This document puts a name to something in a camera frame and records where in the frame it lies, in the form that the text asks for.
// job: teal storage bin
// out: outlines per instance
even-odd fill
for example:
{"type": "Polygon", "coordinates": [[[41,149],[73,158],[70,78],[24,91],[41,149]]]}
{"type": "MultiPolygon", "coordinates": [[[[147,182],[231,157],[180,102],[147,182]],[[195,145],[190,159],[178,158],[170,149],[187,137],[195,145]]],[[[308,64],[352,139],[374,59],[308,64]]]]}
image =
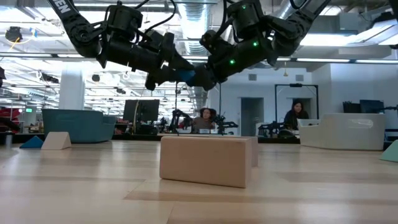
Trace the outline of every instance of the teal storage bin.
{"type": "Polygon", "coordinates": [[[114,133],[116,117],[99,111],[42,109],[44,134],[66,131],[72,143],[109,141],[114,133]]]}

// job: triangular block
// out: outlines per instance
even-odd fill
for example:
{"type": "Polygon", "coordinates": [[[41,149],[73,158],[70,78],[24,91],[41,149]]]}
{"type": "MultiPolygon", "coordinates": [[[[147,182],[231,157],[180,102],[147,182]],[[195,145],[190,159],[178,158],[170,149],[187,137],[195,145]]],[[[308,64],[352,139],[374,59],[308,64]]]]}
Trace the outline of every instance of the triangular block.
{"type": "Polygon", "coordinates": [[[398,140],[395,140],[384,152],[381,154],[381,160],[398,162],[398,140]]]}
{"type": "Polygon", "coordinates": [[[43,140],[39,137],[34,136],[23,145],[19,146],[20,149],[40,149],[43,146],[43,140]]]}
{"type": "Polygon", "coordinates": [[[42,150],[61,150],[71,147],[68,132],[50,132],[42,146],[42,150]]]}

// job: black monitor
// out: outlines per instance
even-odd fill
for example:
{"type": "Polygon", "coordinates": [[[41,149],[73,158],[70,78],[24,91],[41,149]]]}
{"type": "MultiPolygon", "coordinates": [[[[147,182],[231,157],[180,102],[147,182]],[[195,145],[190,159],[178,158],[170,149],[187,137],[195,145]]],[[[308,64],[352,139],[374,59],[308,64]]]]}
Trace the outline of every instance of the black monitor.
{"type": "Polygon", "coordinates": [[[124,104],[123,120],[133,121],[137,108],[136,121],[157,121],[160,100],[126,100],[124,104]]]}
{"type": "Polygon", "coordinates": [[[384,102],[380,100],[360,100],[361,113],[384,113],[384,102]]]}

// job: woman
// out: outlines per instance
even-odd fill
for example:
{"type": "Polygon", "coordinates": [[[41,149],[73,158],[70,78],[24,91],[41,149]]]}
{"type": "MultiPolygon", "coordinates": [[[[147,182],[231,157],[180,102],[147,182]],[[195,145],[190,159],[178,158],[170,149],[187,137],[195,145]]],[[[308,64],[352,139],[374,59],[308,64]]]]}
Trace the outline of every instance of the woman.
{"type": "Polygon", "coordinates": [[[209,108],[202,108],[200,110],[200,117],[193,119],[193,128],[196,133],[199,129],[213,129],[215,127],[212,118],[214,118],[216,111],[209,108]]]}
{"type": "Polygon", "coordinates": [[[284,125],[289,130],[298,130],[297,119],[309,119],[308,113],[304,110],[303,103],[296,99],[293,101],[292,109],[286,113],[284,125]]]}

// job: dark hair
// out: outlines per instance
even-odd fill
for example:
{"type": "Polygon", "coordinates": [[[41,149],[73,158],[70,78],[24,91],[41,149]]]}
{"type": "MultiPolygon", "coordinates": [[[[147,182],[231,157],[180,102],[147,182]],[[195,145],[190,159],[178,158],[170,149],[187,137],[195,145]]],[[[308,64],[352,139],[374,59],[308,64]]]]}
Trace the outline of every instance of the dark hair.
{"type": "Polygon", "coordinates": [[[210,111],[210,119],[213,119],[216,115],[217,115],[217,111],[211,108],[202,108],[200,109],[200,117],[203,118],[203,112],[205,112],[205,110],[209,110],[210,111]]]}
{"type": "Polygon", "coordinates": [[[300,105],[301,105],[301,111],[300,111],[300,113],[303,113],[303,111],[304,111],[304,105],[303,105],[303,102],[301,101],[301,100],[299,100],[299,99],[294,99],[293,100],[293,103],[292,103],[292,111],[294,112],[294,106],[295,105],[297,105],[297,104],[299,104],[300,103],[300,105]]]}

